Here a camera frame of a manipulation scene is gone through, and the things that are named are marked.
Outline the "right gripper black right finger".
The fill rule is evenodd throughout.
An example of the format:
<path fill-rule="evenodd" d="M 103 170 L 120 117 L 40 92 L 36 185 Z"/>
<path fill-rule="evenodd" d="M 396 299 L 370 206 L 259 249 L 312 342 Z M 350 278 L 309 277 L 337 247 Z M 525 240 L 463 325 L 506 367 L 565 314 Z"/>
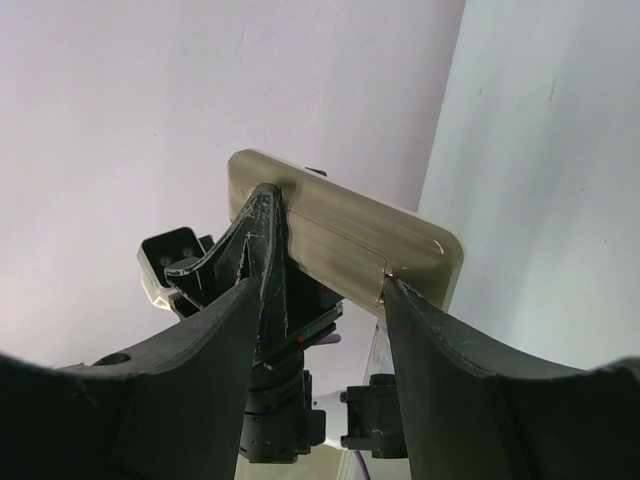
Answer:
<path fill-rule="evenodd" d="M 579 370 L 521 352 L 403 281 L 384 289 L 415 479 L 635 479 L 639 361 Z"/>

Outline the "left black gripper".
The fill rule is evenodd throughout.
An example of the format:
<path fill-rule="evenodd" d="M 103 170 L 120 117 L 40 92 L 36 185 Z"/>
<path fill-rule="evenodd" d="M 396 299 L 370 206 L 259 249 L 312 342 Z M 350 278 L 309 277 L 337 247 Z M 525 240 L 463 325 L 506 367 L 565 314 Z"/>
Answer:
<path fill-rule="evenodd" d="M 328 176 L 321 169 L 305 167 Z M 302 272 L 286 272 L 285 227 L 279 187 L 255 187 L 230 227 L 203 257 L 164 270 L 168 284 L 202 309 L 245 278 L 259 284 L 254 358 L 275 368 L 335 329 L 343 297 Z"/>

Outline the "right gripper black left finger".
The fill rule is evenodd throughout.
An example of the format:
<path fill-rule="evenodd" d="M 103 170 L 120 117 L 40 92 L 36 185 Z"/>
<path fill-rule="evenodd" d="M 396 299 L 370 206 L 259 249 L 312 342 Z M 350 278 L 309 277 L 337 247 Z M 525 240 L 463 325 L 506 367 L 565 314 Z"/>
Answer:
<path fill-rule="evenodd" d="M 259 317 L 245 279 L 92 366 L 1 360 L 5 479 L 231 479 Z"/>

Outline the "white remote control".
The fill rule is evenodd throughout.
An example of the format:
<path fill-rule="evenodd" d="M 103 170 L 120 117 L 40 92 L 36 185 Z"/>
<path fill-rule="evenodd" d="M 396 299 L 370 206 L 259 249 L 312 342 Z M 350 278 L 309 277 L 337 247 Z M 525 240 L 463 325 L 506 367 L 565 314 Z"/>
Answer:
<path fill-rule="evenodd" d="M 446 229 L 261 151 L 234 153 L 227 172 L 230 216 L 258 185 L 279 187 L 290 259 L 355 305 L 383 315 L 385 283 L 398 278 L 449 307 L 464 254 Z"/>

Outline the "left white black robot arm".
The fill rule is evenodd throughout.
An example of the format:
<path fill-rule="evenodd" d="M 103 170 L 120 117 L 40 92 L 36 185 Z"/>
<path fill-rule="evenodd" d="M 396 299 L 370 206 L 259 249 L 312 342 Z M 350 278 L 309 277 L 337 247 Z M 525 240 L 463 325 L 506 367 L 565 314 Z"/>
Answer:
<path fill-rule="evenodd" d="M 342 296 L 296 268 L 280 187 L 259 184 L 208 249 L 162 261 L 169 307 L 187 318 L 245 278 L 259 283 L 257 334 L 239 445 L 251 463 L 294 463 L 326 439 L 304 352 L 333 333 Z"/>

